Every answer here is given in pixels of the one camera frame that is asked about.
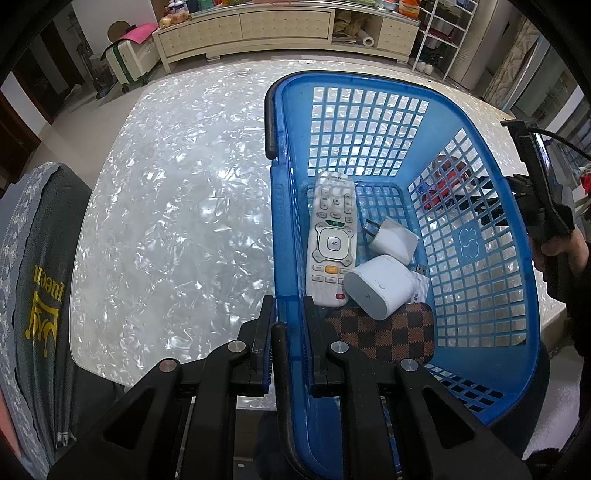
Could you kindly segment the person right hand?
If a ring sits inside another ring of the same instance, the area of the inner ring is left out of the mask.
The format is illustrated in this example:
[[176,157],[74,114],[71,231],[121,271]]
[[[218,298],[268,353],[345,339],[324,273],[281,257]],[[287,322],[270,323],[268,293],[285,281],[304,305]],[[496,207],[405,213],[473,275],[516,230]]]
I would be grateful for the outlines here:
[[544,273],[546,260],[560,254],[566,254],[569,267],[574,276],[580,276],[589,259],[589,246],[581,231],[575,227],[567,237],[553,237],[546,243],[540,244],[529,237],[535,268]]

